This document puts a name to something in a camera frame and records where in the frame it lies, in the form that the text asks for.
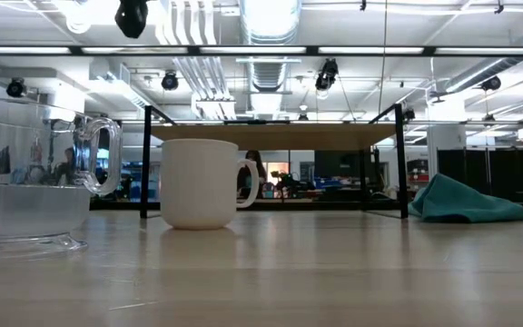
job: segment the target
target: teal cloth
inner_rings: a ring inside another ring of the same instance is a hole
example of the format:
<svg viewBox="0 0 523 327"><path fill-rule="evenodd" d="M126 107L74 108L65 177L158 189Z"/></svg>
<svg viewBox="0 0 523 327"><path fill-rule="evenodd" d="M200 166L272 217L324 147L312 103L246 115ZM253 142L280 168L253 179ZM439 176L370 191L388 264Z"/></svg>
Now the teal cloth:
<svg viewBox="0 0 523 327"><path fill-rule="evenodd" d="M409 205L426 223L494 223L523 220L523 206L484 195L438 173Z"/></svg>

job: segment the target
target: ventilation duct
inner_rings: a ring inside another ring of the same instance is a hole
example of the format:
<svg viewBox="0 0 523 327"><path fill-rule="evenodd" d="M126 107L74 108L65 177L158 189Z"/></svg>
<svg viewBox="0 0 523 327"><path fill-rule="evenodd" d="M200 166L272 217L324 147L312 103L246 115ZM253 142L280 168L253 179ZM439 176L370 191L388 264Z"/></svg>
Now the ventilation duct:
<svg viewBox="0 0 523 327"><path fill-rule="evenodd" d="M295 42L301 0L241 0L240 10L245 44L292 45ZM280 91L288 68L285 63L248 63L251 91L262 93L252 95L252 106L256 111L261 109L267 113L279 109L281 95L263 93Z"/></svg>
<svg viewBox="0 0 523 327"><path fill-rule="evenodd" d="M515 45L523 46L523 37L518 39ZM464 73L449 79L446 83L439 84L438 94L455 94L464 91L472 86L481 84L521 62L523 62L523 57L486 59Z"/></svg>

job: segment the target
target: clear glass jug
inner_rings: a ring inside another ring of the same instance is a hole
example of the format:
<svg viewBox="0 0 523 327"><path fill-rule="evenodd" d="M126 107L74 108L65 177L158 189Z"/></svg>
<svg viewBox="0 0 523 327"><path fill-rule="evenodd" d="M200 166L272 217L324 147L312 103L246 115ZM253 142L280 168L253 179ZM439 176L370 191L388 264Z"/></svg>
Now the clear glass jug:
<svg viewBox="0 0 523 327"><path fill-rule="evenodd" d="M107 179L99 183L102 130L108 132L109 160ZM88 216L88 191L108 194L119 184L121 139L121 128L108 118L0 99L0 250L19 256L43 243L81 247L69 232Z"/></svg>

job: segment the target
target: white mug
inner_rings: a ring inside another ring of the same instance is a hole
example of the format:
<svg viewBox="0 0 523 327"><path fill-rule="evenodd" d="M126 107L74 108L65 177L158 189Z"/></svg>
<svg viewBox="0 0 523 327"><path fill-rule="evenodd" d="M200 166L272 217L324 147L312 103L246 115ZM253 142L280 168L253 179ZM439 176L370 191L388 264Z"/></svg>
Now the white mug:
<svg viewBox="0 0 523 327"><path fill-rule="evenodd" d="M235 208L255 201L260 177L255 162L236 163L237 145L215 140L179 139L163 143L161 163L161 215L179 229L217 229L235 216ZM244 203L236 203L239 167L252 172L252 190Z"/></svg>

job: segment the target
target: mug handle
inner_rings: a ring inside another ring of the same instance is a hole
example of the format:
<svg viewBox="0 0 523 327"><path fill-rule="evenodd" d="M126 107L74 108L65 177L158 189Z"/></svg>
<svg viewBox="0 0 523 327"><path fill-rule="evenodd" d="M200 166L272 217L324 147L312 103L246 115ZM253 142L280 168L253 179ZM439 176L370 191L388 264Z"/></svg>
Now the mug handle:
<svg viewBox="0 0 523 327"><path fill-rule="evenodd" d="M106 129L110 137L108 153L108 177L102 184L98 183L94 171L96 170L96 155L98 154L98 142L100 141L100 130ZM80 133L80 139L90 141L90 163L88 171L80 172L83 177L84 186L88 191L107 195L113 192L121 179L121 140L123 130L113 120L108 118L94 118L84 127Z"/></svg>
<svg viewBox="0 0 523 327"><path fill-rule="evenodd" d="M237 164L238 169L241 164L245 164L252 173L252 189L250 190L250 196L247 198L247 200L245 200L245 202L237 203L238 208L247 208L253 204L258 196L258 191L260 189L260 176L258 173L258 168L255 166L255 162L248 159L240 159Z"/></svg>

